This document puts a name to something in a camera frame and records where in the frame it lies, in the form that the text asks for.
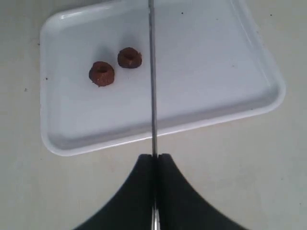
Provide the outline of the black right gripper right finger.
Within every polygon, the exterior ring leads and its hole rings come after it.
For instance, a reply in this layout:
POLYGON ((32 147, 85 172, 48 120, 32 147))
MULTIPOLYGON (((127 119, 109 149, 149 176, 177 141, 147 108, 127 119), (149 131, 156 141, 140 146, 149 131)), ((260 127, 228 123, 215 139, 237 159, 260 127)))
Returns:
POLYGON ((189 184, 169 154, 158 156, 157 203, 162 230, 241 230, 189 184))

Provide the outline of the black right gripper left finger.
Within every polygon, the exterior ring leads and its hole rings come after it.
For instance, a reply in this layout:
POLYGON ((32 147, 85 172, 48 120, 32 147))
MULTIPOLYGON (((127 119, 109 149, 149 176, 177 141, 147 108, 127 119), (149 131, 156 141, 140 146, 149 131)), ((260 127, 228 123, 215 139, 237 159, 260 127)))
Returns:
POLYGON ((78 230, 150 230, 153 211, 152 156, 141 154, 116 194, 78 230))

